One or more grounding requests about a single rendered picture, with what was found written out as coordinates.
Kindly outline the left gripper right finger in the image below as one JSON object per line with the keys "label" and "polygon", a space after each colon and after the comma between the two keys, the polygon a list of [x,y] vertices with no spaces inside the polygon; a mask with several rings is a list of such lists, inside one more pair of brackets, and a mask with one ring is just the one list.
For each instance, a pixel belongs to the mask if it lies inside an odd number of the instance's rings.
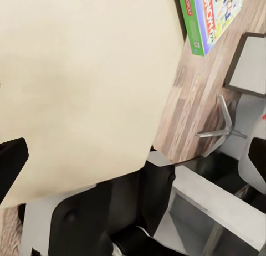
{"label": "left gripper right finger", "polygon": [[266,182],[266,140],[254,137],[249,148],[248,157]]}

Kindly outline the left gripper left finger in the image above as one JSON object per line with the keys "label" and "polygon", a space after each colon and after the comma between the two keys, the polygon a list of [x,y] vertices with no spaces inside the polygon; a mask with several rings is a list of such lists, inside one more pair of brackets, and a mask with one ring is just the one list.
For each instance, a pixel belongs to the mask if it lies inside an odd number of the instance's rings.
{"label": "left gripper left finger", "polygon": [[23,137],[0,144],[0,204],[29,159]]}

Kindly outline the board game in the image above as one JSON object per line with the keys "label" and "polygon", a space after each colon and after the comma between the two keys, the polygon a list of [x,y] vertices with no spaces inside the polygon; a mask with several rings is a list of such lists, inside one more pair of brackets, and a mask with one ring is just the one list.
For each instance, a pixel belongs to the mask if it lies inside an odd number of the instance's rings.
{"label": "board game", "polygon": [[192,55],[206,56],[242,8],[242,0],[180,0]]}

